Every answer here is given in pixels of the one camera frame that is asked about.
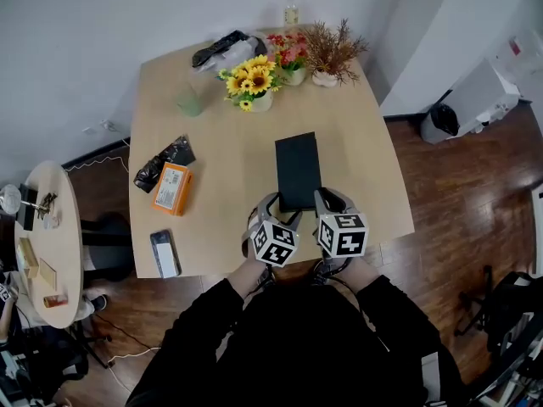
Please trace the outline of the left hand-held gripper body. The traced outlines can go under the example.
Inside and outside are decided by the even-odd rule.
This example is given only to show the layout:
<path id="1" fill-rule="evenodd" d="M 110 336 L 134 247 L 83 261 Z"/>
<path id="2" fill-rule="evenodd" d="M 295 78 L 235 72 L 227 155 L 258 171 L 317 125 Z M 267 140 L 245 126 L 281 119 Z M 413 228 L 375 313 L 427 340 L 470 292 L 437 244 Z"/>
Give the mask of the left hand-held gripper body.
<path id="1" fill-rule="evenodd" d="M 247 230 L 242 235 L 242 254 L 249 256 L 252 246 L 256 260 L 274 267 L 284 267 L 296 253 L 299 246 L 297 232 L 302 211 L 295 211 L 289 219 L 280 221 L 271 212 L 271 207 L 281 194 L 266 195 L 249 214 Z"/>

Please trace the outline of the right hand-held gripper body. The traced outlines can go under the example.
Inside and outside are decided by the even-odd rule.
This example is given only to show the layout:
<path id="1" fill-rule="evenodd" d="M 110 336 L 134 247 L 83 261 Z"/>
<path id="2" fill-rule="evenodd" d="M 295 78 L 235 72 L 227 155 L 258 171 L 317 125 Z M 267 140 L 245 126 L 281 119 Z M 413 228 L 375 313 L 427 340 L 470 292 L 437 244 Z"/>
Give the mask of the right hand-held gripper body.
<path id="1" fill-rule="evenodd" d="M 366 216 L 354 202 L 332 188 L 314 191 L 317 229 L 315 237 L 331 258 L 361 257 L 369 236 Z"/>

